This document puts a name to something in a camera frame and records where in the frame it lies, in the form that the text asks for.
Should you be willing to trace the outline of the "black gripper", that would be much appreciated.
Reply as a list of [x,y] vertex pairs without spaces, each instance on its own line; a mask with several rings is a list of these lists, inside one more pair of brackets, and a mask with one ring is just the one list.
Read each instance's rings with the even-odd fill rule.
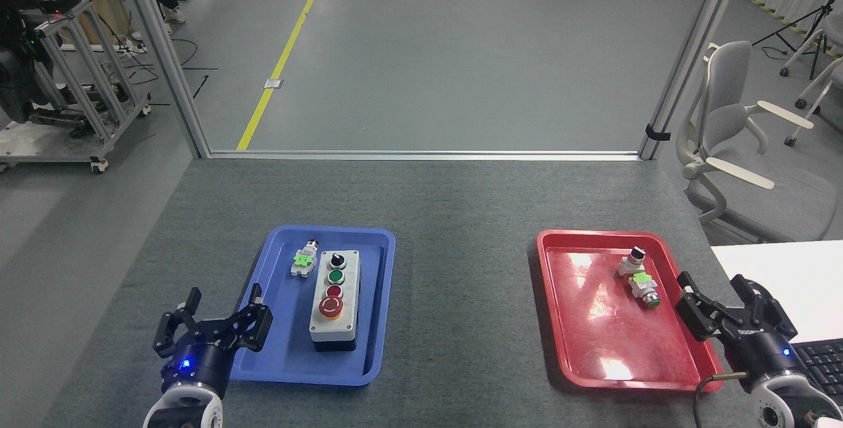
[[161,392],[181,385],[201,384],[220,398],[225,397],[234,351],[262,350],[273,316],[265,305],[260,284],[251,287],[249,301],[229,317],[209,323],[194,316],[202,293],[193,287],[177,310],[165,312],[157,324],[153,349],[160,358],[171,358],[161,371]]
[[741,274],[731,278],[732,288],[749,310],[749,320],[755,326],[745,329],[734,324],[736,318],[725,305],[701,293],[689,272],[682,271],[677,282],[682,290],[676,303],[678,316],[698,342],[724,329],[726,361],[733,371],[747,373],[741,386],[753,387],[762,377],[784,371],[802,372],[802,363],[790,344],[798,330],[778,299],[763,285]]

